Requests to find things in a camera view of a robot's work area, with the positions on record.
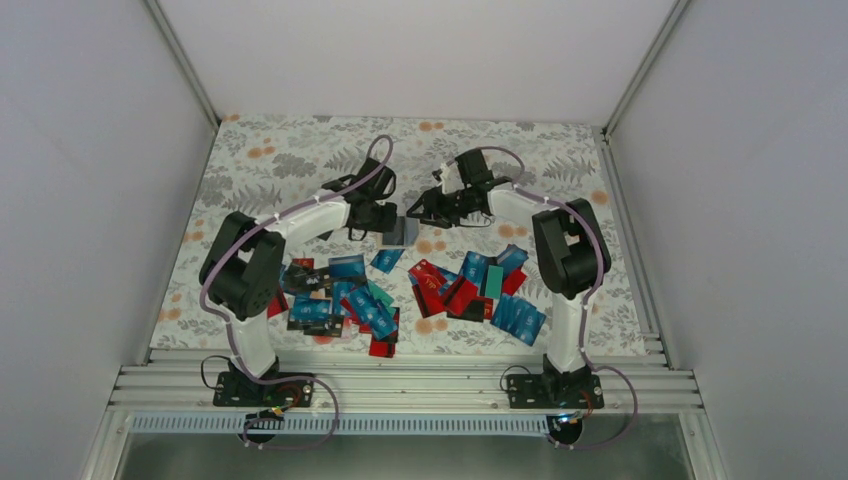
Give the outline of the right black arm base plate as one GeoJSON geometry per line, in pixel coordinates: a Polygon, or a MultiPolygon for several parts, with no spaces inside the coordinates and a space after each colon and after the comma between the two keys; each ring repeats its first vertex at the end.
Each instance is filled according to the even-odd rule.
{"type": "Polygon", "coordinates": [[[505,388],[512,409],[602,409],[603,388],[588,370],[569,374],[509,374],[505,388]]]}

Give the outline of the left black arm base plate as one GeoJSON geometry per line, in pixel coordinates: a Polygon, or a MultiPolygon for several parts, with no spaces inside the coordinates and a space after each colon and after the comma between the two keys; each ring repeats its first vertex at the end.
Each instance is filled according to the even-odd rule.
{"type": "Polygon", "coordinates": [[[274,385],[251,382],[242,372],[218,375],[212,404],[215,407],[309,407],[314,393],[312,380],[294,380],[274,385]]]}

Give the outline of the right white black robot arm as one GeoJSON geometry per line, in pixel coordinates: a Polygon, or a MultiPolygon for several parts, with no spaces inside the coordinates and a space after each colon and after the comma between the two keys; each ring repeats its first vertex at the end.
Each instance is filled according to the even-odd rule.
{"type": "Polygon", "coordinates": [[[433,175],[439,184],[423,191],[406,215],[451,228],[480,213],[532,231],[539,273],[553,294],[546,360],[554,372],[543,378],[541,391],[549,404],[565,407],[580,393],[574,372],[591,365],[585,334],[595,294],[611,268],[609,249],[589,200],[557,201],[497,176],[487,165],[484,150],[466,151],[452,161],[460,174],[459,190],[444,188],[448,163],[436,170],[433,175]]]}

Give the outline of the beige leather card holder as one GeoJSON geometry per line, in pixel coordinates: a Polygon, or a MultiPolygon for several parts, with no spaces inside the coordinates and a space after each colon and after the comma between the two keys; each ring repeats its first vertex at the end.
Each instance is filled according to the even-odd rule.
{"type": "Polygon", "coordinates": [[[378,237],[377,247],[381,250],[399,250],[413,246],[419,235],[419,220],[398,216],[388,232],[378,237]]]}

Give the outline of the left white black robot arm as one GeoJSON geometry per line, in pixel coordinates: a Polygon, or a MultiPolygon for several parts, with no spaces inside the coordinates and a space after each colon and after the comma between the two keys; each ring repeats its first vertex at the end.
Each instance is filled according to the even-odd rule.
{"type": "Polygon", "coordinates": [[[351,228],[383,233],[397,208],[386,203],[394,184],[386,162],[366,159],[360,171],[324,184],[310,199],[269,216],[228,214],[199,272],[201,309],[223,321],[239,392],[255,405],[278,391],[277,354],[267,307],[280,288],[285,249],[351,228]]]}

